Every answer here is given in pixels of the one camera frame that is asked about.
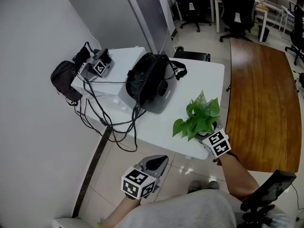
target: forearm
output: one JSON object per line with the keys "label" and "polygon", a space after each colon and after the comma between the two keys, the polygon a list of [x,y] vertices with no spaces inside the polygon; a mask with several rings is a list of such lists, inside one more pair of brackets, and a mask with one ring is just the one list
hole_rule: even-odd
{"label": "forearm", "polygon": [[125,197],[103,223],[103,228],[114,228],[131,210],[140,206],[140,200]]}
{"label": "forearm", "polygon": [[259,188],[256,180],[234,156],[224,154],[219,159],[222,163],[228,191],[232,196],[242,201]]}

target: tiled floor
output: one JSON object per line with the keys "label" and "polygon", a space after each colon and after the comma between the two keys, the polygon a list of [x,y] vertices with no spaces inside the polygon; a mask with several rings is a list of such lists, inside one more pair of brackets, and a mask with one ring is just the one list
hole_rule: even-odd
{"label": "tiled floor", "polygon": [[[197,33],[194,24],[186,25],[180,29],[177,25],[178,34],[174,40],[175,46],[183,46],[186,51],[207,52],[211,54],[211,61],[225,65],[225,78],[221,100],[221,120],[226,125],[226,119],[229,107],[229,93],[225,89],[230,84],[230,43],[229,39],[219,42],[219,36],[223,35],[224,26],[220,25],[220,34],[216,33],[215,24],[212,26],[201,26],[201,32]],[[257,36],[247,36],[255,42],[258,42]],[[284,51],[285,46],[290,46],[289,36],[281,38],[281,33],[275,28],[270,28],[270,34],[264,45]],[[294,55],[286,53],[290,66],[297,72],[304,72],[301,67],[302,62],[298,61],[298,66],[293,65]],[[304,99],[299,95],[301,115],[304,116]],[[123,144],[126,148],[134,148],[132,138],[127,138]],[[217,180],[220,189],[228,191],[223,170],[212,162],[212,158],[206,160],[186,159],[185,156],[174,153],[157,146],[152,146],[142,141],[138,141],[139,149],[135,153],[128,153],[120,150],[116,144],[108,142],[97,168],[93,174],[90,187],[85,195],[79,216],[86,220],[93,227],[97,227],[100,219],[106,218],[120,201],[124,198],[124,193],[120,191],[121,176],[129,166],[138,163],[145,156],[154,154],[166,154],[169,156],[169,164],[165,173],[161,177],[160,186],[154,194],[150,195],[142,203],[164,200],[173,196],[182,195],[187,192],[188,184],[192,180],[200,180],[205,185],[210,180]],[[304,208],[304,151],[301,154],[301,163],[298,178],[294,182],[299,194],[299,206]],[[265,172],[250,172],[257,182],[263,184],[271,175]],[[295,190],[291,187],[287,189],[275,202],[289,216],[295,219],[301,212],[297,210]],[[296,223],[300,227],[303,221]]]}

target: shoe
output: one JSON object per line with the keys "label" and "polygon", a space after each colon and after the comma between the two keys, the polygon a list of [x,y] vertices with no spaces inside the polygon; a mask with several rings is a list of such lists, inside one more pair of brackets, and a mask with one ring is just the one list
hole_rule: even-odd
{"label": "shoe", "polygon": [[208,183],[207,185],[207,189],[215,189],[215,190],[219,190],[219,183],[217,181],[211,181]]}
{"label": "shoe", "polygon": [[199,191],[201,190],[201,183],[198,180],[194,180],[190,183],[188,191]]}

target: black cable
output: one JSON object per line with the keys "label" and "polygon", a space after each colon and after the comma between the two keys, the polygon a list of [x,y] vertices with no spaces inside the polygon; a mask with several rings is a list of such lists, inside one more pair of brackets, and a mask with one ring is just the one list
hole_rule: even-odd
{"label": "black cable", "polygon": [[[89,85],[89,87],[90,87],[90,92],[86,89],[85,83],[87,83],[87,84]],[[94,93],[94,91],[93,91],[93,89],[92,89],[92,86],[91,86],[90,82],[89,82],[87,79],[85,79],[85,82],[84,82],[84,90],[85,90],[88,94],[90,94],[90,95],[95,99],[97,105],[99,106],[100,110],[101,110],[102,113],[103,113],[103,117],[104,117],[104,118],[102,119],[102,118],[97,114],[97,112],[94,111],[94,109],[92,108],[92,105],[90,104],[90,102],[89,102],[89,105],[91,106],[91,108],[92,108],[92,110],[94,111],[94,113],[98,116],[98,118],[100,119],[100,121],[101,121],[105,126],[108,126],[108,127],[111,128],[111,130],[113,131],[113,137],[114,137],[114,140],[115,140],[117,146],[118,146],[120,149],[122,149],[122,150],[124,150],[124,151],[126,151],[126,152],[136,152],[138,146],[137,146],[137,141],[136,141],[135,121],[137,120],[137,118],[138,118],[138,116],[139,116],[139,112],[141,111],[141,107],[139,106],[139,104],[136,103],[135,107],[133,108],[131,124],[129,125],[127,131],[121,132],[121,131],[118,131],[118,130],[116,130],[116,129],[113,128],[114,124],[112,123],[112,119],[111,119],[110,116],[104,111],[103,107],[100,105],[100,103],[99,103],[99,101],[97,100],[96,95],[95,95],[95,93]],[[134,128],[134,143],[135,143],[135,150],[130,151],[130,150],[126,150],[126,149],[122,148],[118,143],[121,142],[124,138],[126,138],[127,134],[128,134],[133,128]],[[123,137],[121,140],[117,140],[117,138],[116,138],[116,136],[115,136],[115,132],[116,132],[116,133],[122,133],[122,134],[124,134],[124,137]]]}
{"label": "black cable", "polygon": [[89,120],[87,119],[87,117],[86,117],[86,106],[85,106],[84,115],[85,115],[86,121],[87,121],[87,122],[90,124],[90,126],[95,130],[95,132],[98,133],[98,134],[100,134],[101,136],[103,136],[97,129],[95,129],[95,128],[93,127],[93,125],[92,125],[92,124],[89,122]]}
{"label": "black cable", "polygon": [[[95,115],[98,117],[98,119],[101,120],[101,117],[98,115],[98,113],[97,113],[97,112],[94,110],[94,108],[92,107],[90,100],[88,100],[88,102],[89,102],[89,105],[90,105],[92,111],[95,113]],[[146,113],[146,111],[143,111],[142,113],[140,113],[140,114],[138,115],[138,118],[140,118],[140,117],[141,117],[143,114],[145,114],[145,113]],[[130,123],[130,122],[132,122],[132,120],[129,120],[129,121],[123,122],[123,123],[114,123],[113,126],[122,125],[122,124],[128,124],[128,123]]]}
{"label": "black cable", "polygon": [[297,201],[297,205],[298,205],[298,210],[303,210],[301,213],[299,213],[296,217],[296,222],[298,222],[299,220],[302,220],[299,218],[299,215],[301,215],[304,212],[304,208],[300,208],[299,206],[299,195],[298,195],[298,191],[295,189],[295,186],[291,183],[291,185],[293,186],[295,193],[296,193],[296,201]]}
{"label": "black cable", "polygon": [[101,83],[101,84],[126,84],[126,83],[134,83],[134,82],[147,82],[147,81],[163,81],[163,80],[169,80],[169,79],[173,79],[175,77],[175,73],[173,73],[173,75],[169,78],[164,78],[164,79],[159,79],[159,80],[155,80],[155,79],[145,79],[145,80],[133,80],[133,81],[129,81],[129,82],[110,82],[110,81],[106,81],[106,82],[99,82],[99,81],[90,81],[90,83]]}
{"label": "black cable", "polygon": [[291,183],[291,185],[293,186],[295,193],[296,193],[296,198],[297,198],[297,205],[298,205],[298,210],[303,210],[304,208],[300,208],[299,206],[299,195],[298,195],[298,191],[295,189],[295,186]]}
{"label": "black cable", "polygon": [[90,51],[91,51],[92,53],[94,53],[94,51],[92,50],[92,48],[91,48],[91,46],[90,46],[90,43],[89,43],[88,41],[85,42],[85,45],[84,45],[84,46],[86,46],[86,45],[89,47]]}
{"label": "black cable", "polygon": [[[103,137],[103,135],[102,135],[97,129],[95,129],[95,128],[92,126],[92,124],[89,122],[89,120],[87,119],[87,117],[86,117],[86,106],[85,106],[85,112],[84,112],[83,114],[78,114],[77,111],[76,111],[76,107],[75,107],[75,106],[74,106],[74,111],[75,111],[76,115],[78,115],[78,116],[81,118],[83,124],[84,124],[86,127],[95,130],[99,135],[101,135],[101,136]],[[127,136],[127,134],[126,134],[121,140],[116,140],[116,141],[113,141],[113,140],[109,139],[108,137],[107,137],[107,139],[108,139],[108,141],[110,141],[110,142],[112,142],[112,143],[116,143],[116,142],[122,142],[122,141],[126,138],[126,136]]]}

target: person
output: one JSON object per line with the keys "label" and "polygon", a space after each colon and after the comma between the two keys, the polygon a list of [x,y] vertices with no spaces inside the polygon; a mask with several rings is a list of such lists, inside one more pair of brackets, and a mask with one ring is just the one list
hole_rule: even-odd
{"label": "person", "polygon": [[[142,206],[140,200],[125,197],[102,228],[234,228],[243,224],[241,202],[259,185],[234,155],[225,153],[219,159],[229,194],[220,191],[216,181],[204,190],[193,181],[186,195]],[[291,220],[278,208],[266,216],[273,219],[273,228],[292,227]]]}

